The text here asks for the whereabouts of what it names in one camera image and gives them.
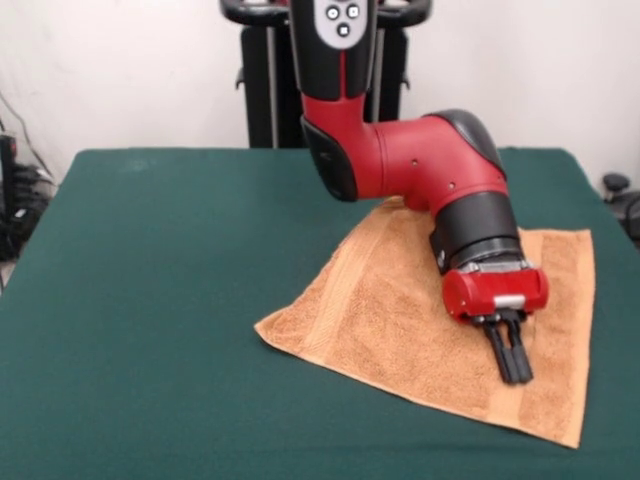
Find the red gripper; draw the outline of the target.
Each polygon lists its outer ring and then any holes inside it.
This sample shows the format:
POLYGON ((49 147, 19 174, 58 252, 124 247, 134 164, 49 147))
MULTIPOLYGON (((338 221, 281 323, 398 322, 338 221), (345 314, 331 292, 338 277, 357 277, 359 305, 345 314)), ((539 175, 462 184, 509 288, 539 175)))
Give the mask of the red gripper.
MULTIPOLYGON (((459 321, 488 317, 502 310, 530 314, 546 307, 549 282, 541 269, 506 272, 451 270, 442 279, 442 297, 447 313, 459 321)), ((521 338, 521 315, 505 312, 503 321, 485 322, 483 331, 490 342, 504 383, 528 383, 533 372, 521 338), (507 327, 505 344, 499 325, 507 327)))

